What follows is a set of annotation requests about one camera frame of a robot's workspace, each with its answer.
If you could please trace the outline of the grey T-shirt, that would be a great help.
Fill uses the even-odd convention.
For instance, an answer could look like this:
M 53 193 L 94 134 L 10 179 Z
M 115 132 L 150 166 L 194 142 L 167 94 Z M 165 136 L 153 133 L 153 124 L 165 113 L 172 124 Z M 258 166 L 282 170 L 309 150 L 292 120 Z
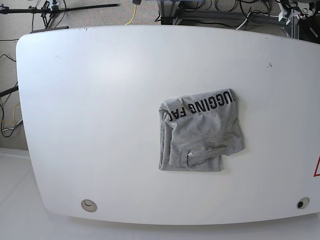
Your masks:
M 165 100 L 159 122 L 161 171 L 220 172 L 222 156 L 245 148 L 229 88 Z

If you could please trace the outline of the left table grommet hole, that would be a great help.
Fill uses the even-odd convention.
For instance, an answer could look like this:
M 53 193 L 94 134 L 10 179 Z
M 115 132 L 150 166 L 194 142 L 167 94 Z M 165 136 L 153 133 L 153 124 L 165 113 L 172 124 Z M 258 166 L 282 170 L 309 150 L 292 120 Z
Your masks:
M 83 208 L 83 210 L 85 210 L 86 212 L 89 212 L 89 213 L 94 213 L 98 209 L 96 203 L 90 199 L 82 200 L 81 207 Z

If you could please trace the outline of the table grommet hole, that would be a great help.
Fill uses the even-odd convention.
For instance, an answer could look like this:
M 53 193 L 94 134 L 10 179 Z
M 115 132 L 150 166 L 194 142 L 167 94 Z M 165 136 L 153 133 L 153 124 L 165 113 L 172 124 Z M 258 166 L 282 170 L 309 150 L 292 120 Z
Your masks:
M 81 207 L 83 208 L 83 210 L 85 210 L 86 212 L 89 212 L 89 213 L 94 213 L 98 209 L 96 203 L 90 199 L 82 200 Z
M 297 202 L 297 209 L 302 210 L 306 208 L 310 203 L 310 199 L 308 197 L 303 197 Z

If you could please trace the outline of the black tripod stand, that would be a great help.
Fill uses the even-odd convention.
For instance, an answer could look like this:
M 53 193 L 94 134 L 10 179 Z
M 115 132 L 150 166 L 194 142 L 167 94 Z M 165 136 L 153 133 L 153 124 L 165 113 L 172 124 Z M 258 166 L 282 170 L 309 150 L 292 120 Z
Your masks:
M 67 7 L 67 3 L 65 0 L 60 1 L 60 10 L 51 11 L 49 8 L 48 0 L 45 0 L 43 5 L 38 8 L 38 5 L 41 1 L 38 0 L 35 6 L 29 6 L 28 8 L 10 8 L 9 6 L 5 6 L 3 3 L 0 5 L 0 14 L 8 15 L 8 14 L 32 14 L 31 20 L 31 31 L 34 31 L 34 19 L 36 14 L 40 14 L 40 17 L 44 24 L 44 29 L 47 30 L 56 17 L 60 13 L 63 13 L 61 20 L 55 25 L 54 28 L 57 28 L 65 14 L 73 11 L 81 11 L 81 10 L 90 10 L 90 9 L 100 9 L 100 8 L 113 8 L 119 7 L 120 5 L 117 3 L 110 4 L 100 4 L 100 5 L 89 5 L 89 6 L 80 6 L 80 7 Z

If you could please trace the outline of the right table grommet hole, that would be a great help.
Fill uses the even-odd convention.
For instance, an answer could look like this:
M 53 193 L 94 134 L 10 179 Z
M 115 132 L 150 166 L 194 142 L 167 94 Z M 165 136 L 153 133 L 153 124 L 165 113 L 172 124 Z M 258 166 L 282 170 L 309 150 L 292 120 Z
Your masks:
M 302 210 L 306 208 L 310 203 L 310 199 L 308 197 L 303 197 L 297 202 L 297 209 Z

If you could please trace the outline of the red triangle warning sticker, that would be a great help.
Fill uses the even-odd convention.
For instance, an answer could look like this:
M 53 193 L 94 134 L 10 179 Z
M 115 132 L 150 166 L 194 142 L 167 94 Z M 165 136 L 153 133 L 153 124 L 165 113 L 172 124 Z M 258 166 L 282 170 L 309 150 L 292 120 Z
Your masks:
M 313 174 L 314 177 L 319 177 L 320 176 L 320 157 L 318 158 L 316 168 Z

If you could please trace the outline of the aluminium frame stand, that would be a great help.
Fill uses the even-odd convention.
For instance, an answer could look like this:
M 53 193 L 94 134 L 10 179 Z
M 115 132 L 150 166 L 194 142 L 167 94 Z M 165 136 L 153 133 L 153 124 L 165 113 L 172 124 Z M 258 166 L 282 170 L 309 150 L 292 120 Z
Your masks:
M 233 0 L 231 8 L 222 10 L 221 0 L 157 0 L 159 16 L 156 19 L 161 25 L 179 25 L 183 21 L 229 29 L 244 30 L 246 26 L 273 25 L 280 26 L 292 39 L 299 39 L 300 20 L 294 18 L 288 25 L 278 20 L 281 9 L 274 0 Z

